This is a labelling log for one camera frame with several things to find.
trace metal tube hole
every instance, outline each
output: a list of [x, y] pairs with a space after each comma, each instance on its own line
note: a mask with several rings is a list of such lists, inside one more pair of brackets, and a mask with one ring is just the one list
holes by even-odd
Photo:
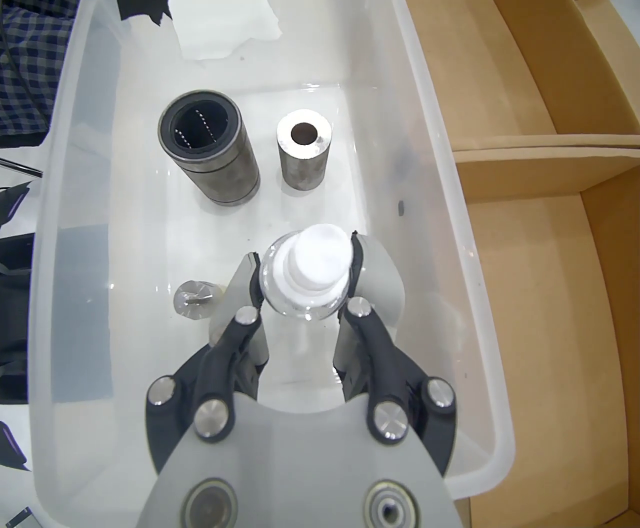
[[299, 145], [311, 145], [318, 138], [318, 131], [311, 123], [298, 123], [291, 129], [291, 139]]
[[215, 144], [227, 130], [229, 116], [216, 101], [199, 101], [185, 107], [175, 121], [173, 139], [182, 148]]

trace clear plastic bin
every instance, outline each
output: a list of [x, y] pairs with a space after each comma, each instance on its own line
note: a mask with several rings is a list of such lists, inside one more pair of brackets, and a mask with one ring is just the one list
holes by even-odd
[[[145, 392], [207, 340], [206, 321], [173, 311], [175, 289], [225, 284], [245, 253], [322, 221], [387, 247], [406, 288], [397, 342], [455, 386], [452, 496], [492, 488], [512, 464], [480, 263], [404, 0], [270, 3], [278, 40], [199, 62], [182, 60], [168, 17], [122, 22], [115, 0], [80, 4], [45, 171], [29, 336], [36, 489], [72, 528], [134, 526], [154, 484]], [[157, 140], [167, 103], [199, 88], [225, 92], [243, 113], [262, 174], [243, 206], [209, 202]], [[325, 180], [310, 193], [282, 184], [275, 139], [279, 119], [302, 107], [333, 126]], [[311, 337], [274, 314], [265, 325], [259, 399], [292, 412], [339, 404], [335, 323]]]

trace small metal part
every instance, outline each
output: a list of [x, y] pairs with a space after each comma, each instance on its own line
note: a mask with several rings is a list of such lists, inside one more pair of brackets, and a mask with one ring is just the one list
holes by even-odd
[[254, 306], [243, 306], [236, 312], [236, 322], [249, 326], [258, 320], [258, 309]]
[[164, 151], [207, 198], [239, 205], [258, 192], [260, 171], [238, 106], [211, 90], [185, 93], [158, 123]]
[[364, 297], [352, 297], [347, 303], [347, 310], [356, 317], [367, 317], [371, 313], [371, 304]]
[[276, 137], [283, 180], [299, 191], [318, 187], [331, 145], [329, 121], [313, 110], [296, 110], [278, 123]]
[[184, 528], [231, 528], [238, 502], [233, 488], [220, 479], [208, 479], [193, 488], [182, 510]]
[[224, 292], [217, 284], [188, 280], [173, 295], [173, 307], [178, 315], [199, 320], [211, 317]]
[[229, 407], [219, 399], [210, 399], [198, 407], [193, 426], [200, 438], [213, 438], [225, 428], [229, 420]]
[[401, 440], [409, 426], [406, 413], [393, 401], [381, 401], [376, 405], [373, 422], [378, 432], [388, 440]]
[[171, 376], [163, 376], [155, 380], [147, 392], [147, 399], [151, 405], [161, 406], [167, 403], [175, 394], [175, 380]]
[[432, 402], [434, 402], [438, 407], [446, 409], [447, 407], [451, 407], [451, 404], [453, 404], [453, 400], [455, 398], [453, 388], [444, 380], [440, 380], [438, 378], [429, 380], [429, 383], [427, 384], [427, 392], [429, 393], [429, 397]]
[[418, 511], [411, 494], [400, 484], [382, 481], [368, 491], [364, 502], [367, 528], [416, 528]]

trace black cable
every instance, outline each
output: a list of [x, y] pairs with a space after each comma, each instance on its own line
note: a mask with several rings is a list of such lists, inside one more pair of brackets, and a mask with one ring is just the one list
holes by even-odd
[[4, 53], [6, 54], [6, 58], [9, 61], [9, 66], [11, 66], [11, 69], [13, 70], [13, 74], [18, 78], [18, 82], [22, 86], [22, 89], [26, 92], [27, 97], [29, 97], [29, 100], [31, 101], [33, 107], [40, 114], [40, 117], [42, 117], [44, 122], [47, 124], [47, 129], [48, 129], [49, 118], [45, 116], [44, 112], [36, 102], [33, 94], [31, 93], [31, 90], [29, 89], [29, 86], [27, 86], [27, 82], [24, 80], [24, 77], [20, 73], [20, 69], [18, 68], [18, 65], [13, 60], [13, 56], [9, 51], [9, 42], [7, 41], [6, 33], [4, 32], [3, 0], [0, 0], [0, 40], [2, 41], [2, 45], [4, 47]]
[[21, 172], [22, 174], [27, 174], [29, 176], [33, 176], [34, 178], [42, 178], [41, 170], [34, 169], [32, 167], [27, 167], [26, 165], [16, 163], [15, 161], [9, 161], [8, 159], [5, 159], [3, 157], [0, 157], [0, 167], [5, 167], [9, 170]]

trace metal cylinder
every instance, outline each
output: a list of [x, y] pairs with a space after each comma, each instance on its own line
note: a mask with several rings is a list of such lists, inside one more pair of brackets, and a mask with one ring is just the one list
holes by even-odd
[[276, 136], [282, 178], [299, 191], [310, 191], [324, 179], [331, 145], [331, 125], [318, 112], [301, 109], [284, 116]]
[[226, 95], [210, 90], [181, 95], [163, 112], [158, 138], [164, 151], [217, 204], [243, 204], [258, 192], [258, 164], [240, 110]]

